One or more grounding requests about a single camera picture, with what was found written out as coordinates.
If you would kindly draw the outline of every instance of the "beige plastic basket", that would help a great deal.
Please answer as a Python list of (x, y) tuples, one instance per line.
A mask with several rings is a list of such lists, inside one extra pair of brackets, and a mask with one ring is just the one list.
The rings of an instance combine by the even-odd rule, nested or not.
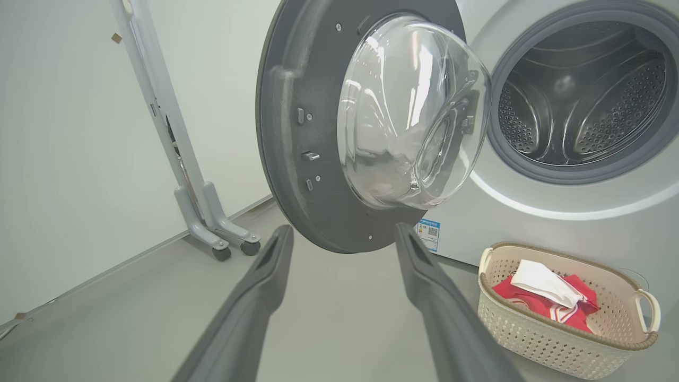
[[(521, 308), (495, 293), (492, 288), (516, 271), (522, 259), (542, 262), (564, 277), (578, 275), (596, 292), (601, 309), (587, 316), (594, 334)], [(481, 257), (479, 285), (479, 316), (500, 345), (578, 378), (603, 378), (658, 338), (660, 306), (655, 297), (601, 264), (530, 245), (499, 243)], [(652, 307), (650, 328), (641, 314), (641, 298)]]

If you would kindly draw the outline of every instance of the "white cloth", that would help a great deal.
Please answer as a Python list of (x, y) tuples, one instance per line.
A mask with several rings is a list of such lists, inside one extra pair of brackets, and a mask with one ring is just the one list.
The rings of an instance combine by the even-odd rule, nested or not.
[(559, 275), (540, 262), (521, 260), (512, 277), (511, 285), (538, 294), (549, 300), (573, 309), (585, 297)]

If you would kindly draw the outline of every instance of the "washing machine door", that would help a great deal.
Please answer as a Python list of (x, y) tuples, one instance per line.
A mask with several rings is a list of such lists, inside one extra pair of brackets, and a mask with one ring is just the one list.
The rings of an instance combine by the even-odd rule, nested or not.
[(452, 0), (287, 0), (257, 81), (271, 191), (307, 239), (379, 249), (472, 170), (490, 77)]

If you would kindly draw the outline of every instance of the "washing machine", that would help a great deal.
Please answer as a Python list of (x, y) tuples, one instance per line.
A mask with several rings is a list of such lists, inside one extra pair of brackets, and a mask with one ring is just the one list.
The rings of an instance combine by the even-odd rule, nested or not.
[(257, 81), (272, 194), (339, 253), (520, 241), (677, 301), (679, 2), (287, 0)]

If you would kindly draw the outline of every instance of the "caster wheel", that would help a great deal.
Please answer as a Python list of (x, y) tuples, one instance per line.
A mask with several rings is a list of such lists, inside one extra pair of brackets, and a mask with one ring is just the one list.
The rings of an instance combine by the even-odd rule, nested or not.
[(231, 248), (226, 247), (221, 251), (218, 251), (215, 248), (213, 248), (213, 255), (215, 255), (215, 257), (219, 261), (226, 261), (231, 257)]
[(243, 244), (240, 245), (240, 250), (248, 256), (254, 256), (258, 254), (259, 248), (261, 248), (260, 242), (248, 243), (247, 241), (244, 241)]

